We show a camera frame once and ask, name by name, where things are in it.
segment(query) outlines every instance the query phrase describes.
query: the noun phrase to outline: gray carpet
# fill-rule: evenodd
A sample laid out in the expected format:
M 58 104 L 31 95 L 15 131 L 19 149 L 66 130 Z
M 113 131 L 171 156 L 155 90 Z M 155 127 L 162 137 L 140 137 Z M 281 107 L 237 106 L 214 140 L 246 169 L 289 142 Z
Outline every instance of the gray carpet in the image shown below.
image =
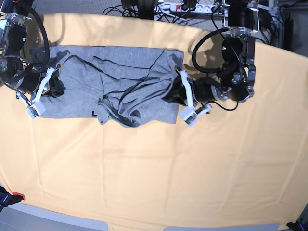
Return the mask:
M 213 4 L 214 0 L 199 0 L 200 4 Z M 181 0 L 166 0 L 166 2 L 181 2 Z M 121 0 L 35 0 L 34 6 L 39 14 L 47 13 L 92 13 L 102 14 L 107 7 L 117 6 Z M 121 16 L 119 12 L 111 12 L 109 15 Z M 222 22 L 216 21 L 218 27 L 222 27 Z M 194 19 L 188 23 L 189 26 L 201 29 L 215 30 L 210 17 L 204 19 Z

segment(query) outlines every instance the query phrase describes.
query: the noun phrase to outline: gray floor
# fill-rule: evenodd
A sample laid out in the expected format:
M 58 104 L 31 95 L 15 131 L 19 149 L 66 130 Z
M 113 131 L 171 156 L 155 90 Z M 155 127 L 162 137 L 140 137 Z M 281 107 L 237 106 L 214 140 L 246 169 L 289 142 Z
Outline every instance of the gray floor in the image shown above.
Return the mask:
M 199 0 L 200 4 L 213 4 L 214 0 Z M 165 0 L 165 2 L 182 2 L 181 0 Z M 121 0 L 35 0 L 35 9 L 40 14 L 45 13 L 92 13 L 102 14 L 107 7 L 117 6 Z M 120 13 L 111 12 L 109 15 L 120 16 Z M 210 17 L 204 19 L 191 20 L 188 25 L 201 29 L 215 30 Z M 222 22 L 217 21 L 218 27 L 222 27 Z M 256 37 L 263 38 L 261 33 Z
M 11 208 L 4 208 L 0 214 L 0 231 L 108 231 L 107 224 L 99 221 L 71 217 L 63 214 L 49 214 L 48 219 L 33 216 Z M 62 216 L 62 222 L 52 220 Z M 165 231 L 277 231 L 278 224 L 232 228 L 179 228 L 169 227 Z

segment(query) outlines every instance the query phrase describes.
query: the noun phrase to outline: black wire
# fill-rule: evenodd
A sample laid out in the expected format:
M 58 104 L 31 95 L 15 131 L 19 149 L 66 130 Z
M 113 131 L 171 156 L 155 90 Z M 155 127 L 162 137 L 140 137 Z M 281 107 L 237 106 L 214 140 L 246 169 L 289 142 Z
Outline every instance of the black wire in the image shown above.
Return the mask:
M 1 76 L 0 76 L 0 82 L 3 84 L 3 85 L 5 85 L 6 87 L 8 87 L 9 89 L 11 89 L 11 90 L 13 90 L 13 91 L 15 91 L 15 92 L 18 92 L 19 94 L 20 94 L 20 96 L 25 100 L 25 102 L 28 104 L 28 106 L 30 107 L 31 106 L 31 104 L 29 103 L 29 99 L 23 94 L 23 93 L 21 93 L 19 90 L 17 90 L 17 89 L 15 89 L 15 88 L 13 88 L 13 87 L 11 87 L 9 84 L 7 84 L 6 82 L 4 82 L 4 80 L 1 78 Z
M 282 16 L 281 8 L 293 7 L 293 6 L 295 6 L 295 5 L 299 4 L 299 3 L 303 3 L 303 2 L 308 2 L 308 0 L 299 0 L 299 1 L 294 2 L 294 3 L 291 4 L 291 5 L 284 4 L 284 5 L 282 5 L 282 6 L 279 7 L 279 13 L 280 13 L 280 16 L 282 17 L 282 21 L 283 21 L 284 24 L 285 24 L 285 19 L 284 19 L 284 17 Z
M 23 61 L 25 61 L 27 64 L 30 64 L 31 62 L 29 62 L 27 59 L 25 59 L 25 58 L 23 58 L 23 57 L 21 57 L 21 56 L 19 56 L 19 55 L 16 55 L 16 54 L 8 54 L 8 55 L 5 55 L 5 56 L 3 56 L 3 58 L 17 58 L 17 59 L 21 59 L 21 60 L 23 60 Z
M 123 11 L 121 11 L 121 10 L 119 10 L 118 8 L 116 8 L 116 7 L 113 7 L 112 9 L 110 9 L 105 15 L 108 15 L 110 12 L 112 12 L 112 11 L 117 11 L 117 12 L 120 12 L 121 13 L 121 15 L 123 15 L 124 14 L 124 12 Z
M 26 53 L 25 53 L 24 47 L 22 48 L 22 51 L 23 51 L 23 56 L 24 56 L 24 58 L 27 59 L 27 58 L 26 58 Z
M 214 5 L 219 5 L 222 3 L 222 0 L 214 0 Z
M 23 1 L 18 1 L 17 5 L 21 6 L 22 8 L 24 8 L 26 11 L 28 11 L 30 14 L 32 14 L 32 16 L 35 18 L 35 20 L 38 23 L 39 29 L 42 33 L 43 36 L 43 41 L 44 41 L 44 49 L 45 49 L 45 59 L 42 62 L 39 63 L 34 63 L 34 66 L 40 66 L 40 67 L 44 67 L 48 64 L 49 62 L 49 56 L 50 56 L 50 49 L 49 49 L 49 43 L 48 43 L 48 37 L 47 37 L 47 33 L 44 27 L 44 24 L 41 20 L 41 18 L 39 17 L 38 13 L 30 6 L 28 6 L 26 3 L 24 3 Z
M 174 20 L 172 23 L 175 23 L 177 20 L 183 18 L 185 15 L 187 15 L 190 11 L 192 11 L 192 9 L 189 9 L 185 14 L 181 15 L 180 17 L 178 17 L 176 20 Z
M 108 9 L 110 9 L 110 8 L 113 8 L 113 9 L 116 8 L 116 9 L 118 9 L 118 7 L 120 7 L 120 6 L 122 6 L 122 5 L 107 7 L 107 8 L 103 11 L 102 15 L 104 15 L 104 13 L 105 13 L 106 10 L 108 10 Z
M 138 16 L 138 12 L 133 10 L 133 9 L 125 9 L 125 11 L 133 12 L 135 14 L 135 17 Z
M 266 41 L 264 41 L 264 40 L 261 39 L 261 38 L 255 37 L 255 39 L 258 39 L 258 40 L 260 40 L 261 42 L 263 42 L 264 44 L 266 44 Z
M 206 41 L 208 40 L 210 37 L 213 37 L 215 35 L 217 35 L 218 33 L 221 33 L 221 32 L 226 32 L 228 31 L 227 29 L 219 29 L 219 30 L 215 30 L 215 31 L 212 31 L 211 33 L 205 35 L 198 43 L 197 45 L 195 46 L 193 52 L 192 52 L 192 64 L 194 66 L 194 68 L 196 68 L 198 71 L 200 72 L 203 72 L 203 73 L 217 73 L 220 71 L 220 68 L 203 68 L 201 66 L 199 66 L 199 64 L 197 63 L 197 59 L 196 59 L 196 56 L 197 56 L 197 52 L 199 50 L 199 48 L 201 47 L 201 45 Z
M 160 6 L 159 6 L 159 5 L 157 5 L 157 6 L 158 6 L 160 12 L 163 14 L 162 17 L 164 17 L 164 18 L 170 23 L 170 20 L 167 18 L 166 14 L 162 11 L 162 9 L 160 8 Z
M 266 44 L 267 45 L 270 45 L 270 41 L 269 41 L 269 39 L 265 36 L 265 34 L 264 34 L 264 32 L 262 31 L 262 30 L 260 30 L 260 32 L 261 32 L 261 34 L 262 34 L 262 36 L 264 37 L 264 39 L 265 39 L 265 41 L 266 41 Z
M 270 33 L 271 33 L 271 38 L 270 38 L 270 44 L 273 44 L 274 37 L 279 38 L 279 30 L 278 27 L 272 22 L 270 26 L 273 26 L 274 29 L 271 27 Z
M 177 11 L 178 11 L 178 9 L 176 8 L 176 9 L 175 9 L 175 12 L 177 12 Z M 175 18 L 172 20 L 171 23 L 174 23 L 174 20 L 175 20 Z
M 135 10 L 135 6 L 133 6 L 133 9 L 132 9 L 132 10 L 133 10 L 133 12 L 134 12 L 134 14 L 135 14 L 135 17 L 138 17 L 138 11 Z
M 225 37 L 223 36 L 223 34 L 219 31 L 219 29 L 218 29 L 218 27 L 217 27 L 217 25 L 216 25 L 216 23 L 215 23 L 215 21 L 214 21 L 214 13 L 215 13 L 221 6 L 222 6 L 222 3 L 219 4 L 219 6 L 217 6 L 217 7 L 213 10 L 213 12 L 211 13 L 211 19 L 212 19 L 212 22 L 213 22 L 213 24 L 214 24 L 216 30 L 219 32 L 219 34 L 220 34 L 220 35 L 222 36 L 222 38 L 225 40 L 226 38 L 225 38 Z M 240 66 L 243 66 L 243 64 L 242 64 L 242 62 L 241 62 L 239 56 L 237 55 L 235 49 L 233 48 L 233 46 L 231 46 L 231 44 L 229 44 L 228 41 L 227 41 L 227 45 L 233 50 L 233 52 L 234 52 L 234 54 L 235 54 L 237 60 L 239 61 Z
M 238 101 L 236 102 L 236 106 L 235 106 L 234 108 L 232 108 L 232 109 L 225 108 L 225 107 L 221 106 L 221 105 L 220 105 L 218 102 L 216 102 L 216 101 L 208 101 L 206 104 L 203 105 L 203 107 L 205 107 L 205 106 L 206 106 L 207 104 L 209 104 L 209 103 L 214 103 L 214 104 L 216 104 L 217 106 L 219 106 L 220 108 L 222 108 L 223 110 L 225 110 L 225 111 L 227 111 L 227 112 L 235 111 L 235 110 L 238 108 L 238 106 L 239 106 L 239 102 L 238 102 Z
M 284 23 L 276 16 L 272 16 L 273 18 L 276 18 L 278 20 L 278 22 L 280 22 L 283 26 L 284 26 Z
M 202 17 L 206 17 L 206 16 L 208 16 L 208 14 L 206 14 L 206 15 L 200 15 L 200 16 L 198 16 L 198 17 L 195 17 L 195 18 L 192 18 L 192 19 L 189 19 L 189 20 L 186 20 L 186 21 L 179 22 L 178 24 L 186 23 L 186 22 L 189 22 L 189 21 L 191 21 L 191 20 L 198 19 L 198 18 L 202 18 Z

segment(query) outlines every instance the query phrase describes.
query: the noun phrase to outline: table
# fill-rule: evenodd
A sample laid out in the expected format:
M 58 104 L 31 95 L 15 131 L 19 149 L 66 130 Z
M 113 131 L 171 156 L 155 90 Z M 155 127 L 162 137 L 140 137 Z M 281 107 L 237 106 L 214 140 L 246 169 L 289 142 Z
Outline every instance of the table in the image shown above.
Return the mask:
M 112 16 L 43 16 L 51 44 L 135 46 L 185 52 L 208 31 Z M 42 44 L 28 26 L 27 47 Z M 198 52 L 221 65 L 221 39 Z M 110 230 L 229 227 L 295 221 L 308 202 L 308 59 L 258 43 L 255 97 L 234 112 L 215 105 L 194 128 L 137 129 L 96 119 L 30 120 L 0 89 L 0 182 L 25 203 L 102 220 Z M 232 108 L 233 102 L 224 103 Z

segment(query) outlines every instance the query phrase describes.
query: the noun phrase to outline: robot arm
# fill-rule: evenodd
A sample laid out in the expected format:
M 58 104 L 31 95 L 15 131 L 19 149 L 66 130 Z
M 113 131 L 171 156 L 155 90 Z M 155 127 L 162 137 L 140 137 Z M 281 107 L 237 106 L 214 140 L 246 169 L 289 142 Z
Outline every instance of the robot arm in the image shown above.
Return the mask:
M 214 24 L 217 30 L 202 38 L 194 48 L 192 63 L 202 73 L 216 73 L 215 79 L 218 81 L 211 77 L 195 80 L 186 71 L 178 70 L 178 80 L 164 100 L 186 106 L 180 116 L 189 126 L 193 126 L 200 115 L 209 113 L 212 109 L 211 103 L 226 111 L 233 111 L 239 103 L 254 96 L 256 41 L 251 34 L 259 30 L 257 6 L 258 0 L 223 0 L 213 11 L 213 23 L 213 14 L 221 7 L 225 14 L 228 12 L 228 18 L 224 16 L 224 28 L 218 29 Z M 227 31 L 229 34 L 224 36 L 222 33 Z M 221 49 L 224 63 L 218 68 L 203 68 L 197 63 L 197 51 L 206 40 L 218 34 L 224 38 Z M 236 107 L 226 109 L 217 103 L 227 99 L 236 102 Z
M 17 98 L 28 106 L 29 115 L 35 118 L 45 111 L 37 99 L 59 97 L 64 93 L 64 86 L 58 79 L 58 68 L 46 70 L 50 55 L 48 38 L 40 17 L 31 8 L 33 1 L 5 0 L 1 6 L 5 18 L 0 20 L 0 86 L 6 85 L 16 91 Z M 25 21 L 31 19 L 29 13 L 36 19 L 44 40 L 45 59 L 40 63 L 32 64 L 20 56 L 27 37 Z M 31 94 L 33 100 L 25 93 Z

